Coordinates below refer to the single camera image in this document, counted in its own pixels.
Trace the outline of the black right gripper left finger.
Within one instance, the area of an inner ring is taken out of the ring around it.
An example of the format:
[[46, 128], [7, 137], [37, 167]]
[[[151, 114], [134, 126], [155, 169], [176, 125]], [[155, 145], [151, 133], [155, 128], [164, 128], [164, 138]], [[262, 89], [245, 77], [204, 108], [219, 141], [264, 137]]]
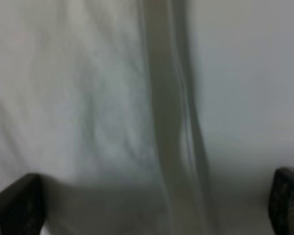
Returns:
[[39, 235], [46, 220], [42, 179], [27, 174], [0, 192], [0, 235]]

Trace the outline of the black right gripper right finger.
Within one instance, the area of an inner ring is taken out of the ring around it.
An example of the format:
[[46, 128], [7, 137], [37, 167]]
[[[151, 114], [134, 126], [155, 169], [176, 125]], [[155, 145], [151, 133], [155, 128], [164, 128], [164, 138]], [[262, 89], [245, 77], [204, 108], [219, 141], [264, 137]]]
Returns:
[[294, 168], [282, 167], [274, 173], [269, 219], [276, 235], [294, 235]]

